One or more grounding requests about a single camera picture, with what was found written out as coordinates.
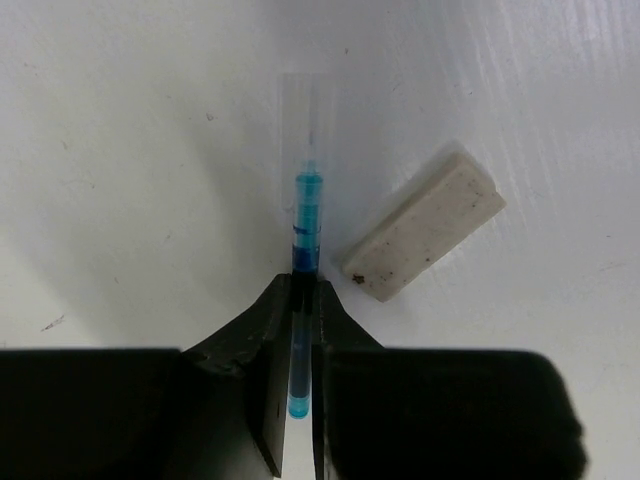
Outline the white eraser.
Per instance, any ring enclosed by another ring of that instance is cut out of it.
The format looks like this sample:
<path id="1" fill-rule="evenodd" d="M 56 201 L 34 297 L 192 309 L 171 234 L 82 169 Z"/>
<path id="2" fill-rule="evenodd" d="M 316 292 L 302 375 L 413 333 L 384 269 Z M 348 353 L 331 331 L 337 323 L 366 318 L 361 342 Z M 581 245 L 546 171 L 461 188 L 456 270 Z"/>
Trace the white eraser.
<path id="1" fill-rule="evenodd" d="M 348 251 L 342 273 L 367 295 L 386 302 L 505 206 L 487 169 L 461 143 L 451 141 Z"/>

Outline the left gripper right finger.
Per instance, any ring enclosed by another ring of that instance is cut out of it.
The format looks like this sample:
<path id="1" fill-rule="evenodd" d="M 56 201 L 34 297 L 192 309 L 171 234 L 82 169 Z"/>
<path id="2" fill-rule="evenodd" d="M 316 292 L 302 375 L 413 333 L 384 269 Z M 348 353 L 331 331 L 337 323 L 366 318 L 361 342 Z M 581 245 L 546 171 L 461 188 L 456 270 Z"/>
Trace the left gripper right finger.
<path id="1" fill-rule="evenodd" d="M 523 350 L 378 343 L 333 286 L 313 300 L 319 479 L 579 479 L 583 428 L 556 367 Z"/>

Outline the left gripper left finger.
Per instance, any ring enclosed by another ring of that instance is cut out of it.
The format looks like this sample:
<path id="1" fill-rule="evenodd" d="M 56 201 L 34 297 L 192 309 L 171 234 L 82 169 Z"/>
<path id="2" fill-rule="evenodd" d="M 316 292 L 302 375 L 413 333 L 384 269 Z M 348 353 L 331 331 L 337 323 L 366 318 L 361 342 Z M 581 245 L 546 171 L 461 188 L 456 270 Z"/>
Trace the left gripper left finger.
<path id="1" fill-rule="evenodd" d="M 274 479 L 291 278 L 187 349 L 5 349 L 5 479 Z"/>

